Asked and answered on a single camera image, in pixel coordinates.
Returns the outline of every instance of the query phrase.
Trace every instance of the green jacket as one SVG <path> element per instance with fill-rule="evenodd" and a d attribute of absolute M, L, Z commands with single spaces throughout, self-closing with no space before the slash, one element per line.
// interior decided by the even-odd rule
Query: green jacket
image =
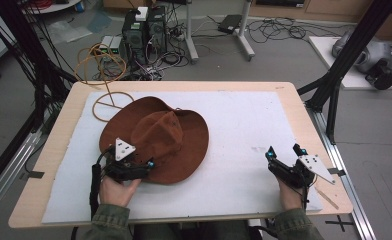
<path fill-rule="evenodd" d="M 92 229 L 83 239 L 126 239 L 130 209 L 101 204 L 92 219 Z M 275 230 L 280 240 L 323 239 L 302 209 L 293 209 L 275 217 Z"/>

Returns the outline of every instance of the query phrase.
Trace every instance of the brown hat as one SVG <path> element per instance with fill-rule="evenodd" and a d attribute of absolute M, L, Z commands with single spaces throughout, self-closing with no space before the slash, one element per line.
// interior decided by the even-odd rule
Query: brown hat
<path fill-rule="evenodd" d="M 136 147 L 136 164 L 153 157 L 147 180 L 170 184 L 189 177 L 208 149 L 205 120 L 190 110 L 174 110 L 155 97 L 138 99 L 119 111 L 105 126 L 99 148 L 103 152 L 117 138 Z"/>

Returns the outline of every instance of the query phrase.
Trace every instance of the hat brim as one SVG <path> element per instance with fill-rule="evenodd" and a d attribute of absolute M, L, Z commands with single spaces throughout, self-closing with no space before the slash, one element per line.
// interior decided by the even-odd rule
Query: hat brim
<path fill-rule="evenodd" d="M 171 184 L 189 177 L 206 155 L 209 142 L 208 126 L 201 115 L 191 110 L 174 110 L 155 97 L 138 99 L 121 109 L 102 131 L 99 141 L 103 152 L 115 143 L 117 138 L 130 144 L 131 134 L 138 122 L 145 116 L 159 111 L 174 111 L 182 131 L 183 141 L 180 151 L 168 158 L 161 166 L 152 169 L 146 178 L 151 182 Z"/>

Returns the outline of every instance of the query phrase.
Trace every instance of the wooden table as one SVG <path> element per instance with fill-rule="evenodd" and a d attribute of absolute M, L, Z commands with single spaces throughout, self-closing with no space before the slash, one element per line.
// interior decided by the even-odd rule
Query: wooden table
<path fill-rule="evenodd" d="M 269 91 L 276 92 L 285 110 L 288 121 L 298 143 L 311 153 L 322 156 L 327 168 L 332 162 L 311 122 L 311 119 L 296 92 L 295 87 L 287 82 L 113 82 L 111 91 Z M 12 228 L 47 227 L 42 224 L 47 202 L 50 197 L 53 179 L 64 157 L 69 140 L 80 118 L 89 93 L 106 91 L 101 86 L 88 86 L 76 83 L 47 139 L 34 171 L 44 172 L 42 179 L 30 178 L 9 219 Z M 340 179 L 333 175 L 335 185 L 318 178 L 315 187 L 319 193 L 323 210 L 315 214 L 349 214 L 352 204 Z"/>

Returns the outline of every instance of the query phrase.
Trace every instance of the person's arm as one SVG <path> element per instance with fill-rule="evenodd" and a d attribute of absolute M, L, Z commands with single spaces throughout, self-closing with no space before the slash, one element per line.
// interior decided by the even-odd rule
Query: person's arm
<path fill-rule="evenodd" d="M 297 191 L 277 179 L 284 212 L 275 216 L 275 230 L 280 240 L 324 239 L 302 208 L 301 189 Z"/>
<path fill-rule="evenodd" d="M 128 203 L 133 197 L 141 180 L 136 179 L 126 186 L 105 176 L 100 184 L 100 206 L 92 219 L 91 230 L 82 239 L 126 239 Z"/>

